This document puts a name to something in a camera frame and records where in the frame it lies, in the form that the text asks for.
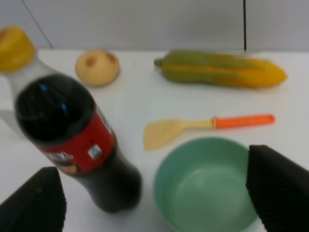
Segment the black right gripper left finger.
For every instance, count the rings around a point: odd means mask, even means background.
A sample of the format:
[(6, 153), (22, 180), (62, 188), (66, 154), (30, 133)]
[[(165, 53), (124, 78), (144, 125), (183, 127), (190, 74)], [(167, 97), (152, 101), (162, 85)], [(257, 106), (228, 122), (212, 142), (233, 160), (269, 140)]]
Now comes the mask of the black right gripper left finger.
[(61, 232), (67, 202), (56, 167), (43, 167), (0, 204), (2, 232)]

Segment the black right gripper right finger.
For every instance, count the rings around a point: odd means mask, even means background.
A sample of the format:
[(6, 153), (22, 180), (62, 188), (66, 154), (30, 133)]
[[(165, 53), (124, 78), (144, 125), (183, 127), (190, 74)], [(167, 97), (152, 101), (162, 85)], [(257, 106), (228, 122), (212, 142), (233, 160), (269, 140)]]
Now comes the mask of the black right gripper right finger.
[(246, 188), (266, 231), (309, 230), (308, 170), (266, 145), (251, 145)]

